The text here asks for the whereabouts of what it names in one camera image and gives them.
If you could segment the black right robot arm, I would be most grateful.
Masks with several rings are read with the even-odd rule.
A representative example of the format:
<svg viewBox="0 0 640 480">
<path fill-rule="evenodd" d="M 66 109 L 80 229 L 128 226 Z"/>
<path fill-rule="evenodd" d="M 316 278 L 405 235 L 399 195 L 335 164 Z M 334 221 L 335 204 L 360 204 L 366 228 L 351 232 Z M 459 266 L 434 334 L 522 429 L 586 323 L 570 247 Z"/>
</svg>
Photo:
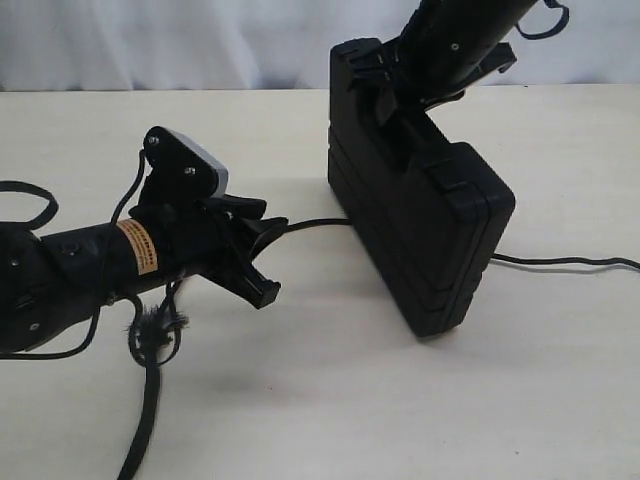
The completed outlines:
<svg viewBox="0 0 640 480">
<path fill-rule="evenodd" d="M 350 90 L 391 90 L 401 102 L 431 109 L 455 101 L 473 83 L 515 62 L 501 41 L 533 1 L 422 1 L 401 33 L 348 61 Z"/>
</svg>

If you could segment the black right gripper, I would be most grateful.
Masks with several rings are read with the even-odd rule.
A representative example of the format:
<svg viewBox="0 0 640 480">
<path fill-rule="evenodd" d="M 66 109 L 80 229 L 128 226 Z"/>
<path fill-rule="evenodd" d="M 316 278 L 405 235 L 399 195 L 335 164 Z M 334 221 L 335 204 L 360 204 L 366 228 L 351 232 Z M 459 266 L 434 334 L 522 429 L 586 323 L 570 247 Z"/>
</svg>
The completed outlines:
<svg viewBox="0 0 640 480">
<path fill-rule="evenodd" d="M 349 42 L 349 96 L 357 108 L 435 108 L 517 61 L 495 29 L 429 29 Z"/>
</svg>

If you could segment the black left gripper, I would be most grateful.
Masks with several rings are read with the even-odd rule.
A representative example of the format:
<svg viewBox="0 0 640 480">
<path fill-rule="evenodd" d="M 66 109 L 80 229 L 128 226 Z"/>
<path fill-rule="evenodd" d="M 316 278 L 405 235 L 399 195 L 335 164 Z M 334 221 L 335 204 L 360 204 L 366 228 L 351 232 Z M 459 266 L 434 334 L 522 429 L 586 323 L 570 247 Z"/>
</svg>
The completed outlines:
<svg viewBox="0 0 640 480">
<path fill-rule="evenodd" d="M 289 219 L 265 218 L 267 202 L 207 194 L 174 176 L 150 174 L 134 207 L 134 291 L 201 275 L 255 309 L 272 304 L 280 283 L 250 262 L 286 233 Z"/>
</svg>

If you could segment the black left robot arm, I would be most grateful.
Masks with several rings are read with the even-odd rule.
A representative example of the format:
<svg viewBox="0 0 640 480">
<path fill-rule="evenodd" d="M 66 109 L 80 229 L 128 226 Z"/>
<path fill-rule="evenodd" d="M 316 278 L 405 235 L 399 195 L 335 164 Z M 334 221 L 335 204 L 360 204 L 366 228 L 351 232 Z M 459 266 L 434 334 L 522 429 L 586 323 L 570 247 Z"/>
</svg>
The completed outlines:
<svg viewBox="0 0 640 480">
<path fill-rule="evenodd" d="M 215 196 L 189 182 L 152 173 L 140 181 L 127 218 L 38 237 L 57 213 L 53 195 L 36 185 L 4 181 L 4 192 L 47 200 L 35 218 L 1 225 L 1 355 L 36 359 L 36 348 L 68 328 L 94 322 L 102 307 L 164 286 L 151 322 L 163 333 L 184 323 L 175 296 L 200 275 L 256 309 L 273 303 L 280 283 L 255 258 L 289 227 L 266 218 L 261 199 Z"/>
</svg>

